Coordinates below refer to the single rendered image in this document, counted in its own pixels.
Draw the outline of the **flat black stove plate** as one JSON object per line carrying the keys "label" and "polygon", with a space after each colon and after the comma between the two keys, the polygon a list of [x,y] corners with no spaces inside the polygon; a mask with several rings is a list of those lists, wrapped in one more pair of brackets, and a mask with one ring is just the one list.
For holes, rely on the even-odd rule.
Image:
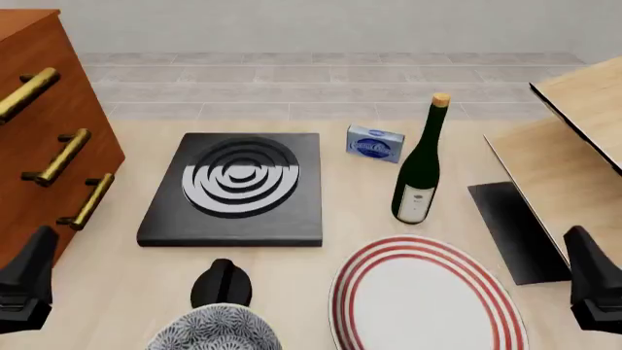
{"label": "flat black stove plate", "polygon": [[138,228],[142,247],[319,247],[318,133],[186,133]]}

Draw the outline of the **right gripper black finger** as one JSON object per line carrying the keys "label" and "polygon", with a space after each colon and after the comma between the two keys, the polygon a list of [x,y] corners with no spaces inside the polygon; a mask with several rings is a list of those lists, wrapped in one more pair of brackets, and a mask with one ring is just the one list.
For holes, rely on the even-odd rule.
{"label": "right gripper black finger", "polygon": [[572,303],[622,303],[622,269],[614,264],[581,226],[564,235],[570,259]]}

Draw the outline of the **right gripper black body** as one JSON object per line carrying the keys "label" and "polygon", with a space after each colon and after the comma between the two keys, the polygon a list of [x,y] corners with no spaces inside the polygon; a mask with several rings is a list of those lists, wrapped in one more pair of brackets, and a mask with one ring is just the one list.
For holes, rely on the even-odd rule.
{"label": "right gripper black body", "polygon": [[602,309],[591,299],[577,302],[570,310],[583,331],[622,332],[622,310]]}

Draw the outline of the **dark green wine bottle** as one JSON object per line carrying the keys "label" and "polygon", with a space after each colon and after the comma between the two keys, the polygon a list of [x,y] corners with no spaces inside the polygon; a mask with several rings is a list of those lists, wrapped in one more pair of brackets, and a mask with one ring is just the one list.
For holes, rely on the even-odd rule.
{"label": "dark green wine bottle", "polygon": [[450,101],[448,93],[432,96],[421,138],[397,175],[391,211],[404,224],[421,224],[431,209],[440,178],[438,142]]}

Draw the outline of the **pale wooden rack, black base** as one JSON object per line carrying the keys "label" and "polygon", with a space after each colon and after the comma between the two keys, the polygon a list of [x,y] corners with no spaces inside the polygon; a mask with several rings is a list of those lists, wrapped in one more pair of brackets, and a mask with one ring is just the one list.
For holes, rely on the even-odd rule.
{"label": "pale wooden rack, black base", "polygon": [[513,282],[568,281],[572,227],[622,267],[622,56],[531,90],[551,116],[487,134],[508,180],[468,189]]}

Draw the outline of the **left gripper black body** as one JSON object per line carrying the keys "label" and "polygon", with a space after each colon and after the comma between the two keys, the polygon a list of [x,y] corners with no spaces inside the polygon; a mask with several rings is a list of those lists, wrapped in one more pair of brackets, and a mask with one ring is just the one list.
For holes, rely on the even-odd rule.
{"label": "left gripper black body", "polygon": [[40,330],[52,311],[52,292],[0,292],[0,333]]}

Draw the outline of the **round black stove knob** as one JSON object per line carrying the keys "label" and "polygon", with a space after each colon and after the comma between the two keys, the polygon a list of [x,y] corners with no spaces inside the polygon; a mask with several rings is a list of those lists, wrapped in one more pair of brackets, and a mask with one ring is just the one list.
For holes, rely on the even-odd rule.
{"label": "round black stove knob", "polygon": [[231,303],[249,306],[253,296],[248,274],[229,259],[215,259],[194,282],[190,291],[190,305]]}

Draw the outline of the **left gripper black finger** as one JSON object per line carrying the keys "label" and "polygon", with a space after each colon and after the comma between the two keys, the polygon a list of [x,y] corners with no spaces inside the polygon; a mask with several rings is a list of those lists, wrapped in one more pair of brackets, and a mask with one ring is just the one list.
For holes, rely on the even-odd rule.
{"label": "left gripper black finger", "polygon": [[0,303],[31,299],[52,303],[52,266],[58,235],[39,227],[20,252],[0,268]]}

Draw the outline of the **patterned grey-white bowl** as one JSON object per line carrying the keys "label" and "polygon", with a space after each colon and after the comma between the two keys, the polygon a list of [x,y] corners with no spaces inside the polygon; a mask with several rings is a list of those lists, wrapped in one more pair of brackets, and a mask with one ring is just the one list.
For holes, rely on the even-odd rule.
{"label": "patterned grey-white bowl", "polygon": [[277,334],[244,305],[194,308],[164,327],[145,350],[283,350]]}

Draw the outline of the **red-brown wooden cabinet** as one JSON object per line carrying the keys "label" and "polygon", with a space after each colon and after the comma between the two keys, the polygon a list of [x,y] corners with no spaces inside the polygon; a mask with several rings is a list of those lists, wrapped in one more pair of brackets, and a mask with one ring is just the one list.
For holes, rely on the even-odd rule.
{"label": "red-brown wooden cabinet", "polygon": [[[39,227],[51,227],[64,250],[75,233],[56,223],[77,214],[89,178],[116,174],[125,156],[56,10],[0,10],[0,100],[22,86],[21,75],[54,68],[60,80],[10,122],[0,125],[0,267]],[[89,141],[49,187],[20,180],[43,171],[63,144],[60,134],[79,128]]]}

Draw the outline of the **white plate with red rings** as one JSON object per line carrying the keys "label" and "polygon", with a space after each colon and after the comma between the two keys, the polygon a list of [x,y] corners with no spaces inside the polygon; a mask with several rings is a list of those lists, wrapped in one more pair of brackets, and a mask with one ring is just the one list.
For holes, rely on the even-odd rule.
{"label": "white plate with red rings", "polygon": [[337,350],[529,350],[500,281],[464,251],[419,235],[353,253],[335,273],[328,319]]}

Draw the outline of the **blue printed food box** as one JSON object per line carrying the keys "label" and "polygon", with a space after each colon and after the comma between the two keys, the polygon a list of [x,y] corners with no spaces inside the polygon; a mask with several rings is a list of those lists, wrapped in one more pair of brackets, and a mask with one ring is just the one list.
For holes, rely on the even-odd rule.
{"label": "blue printed food box", "polygon": [[405,136],[350,124],[346,131],[348,154],[398,163]]}

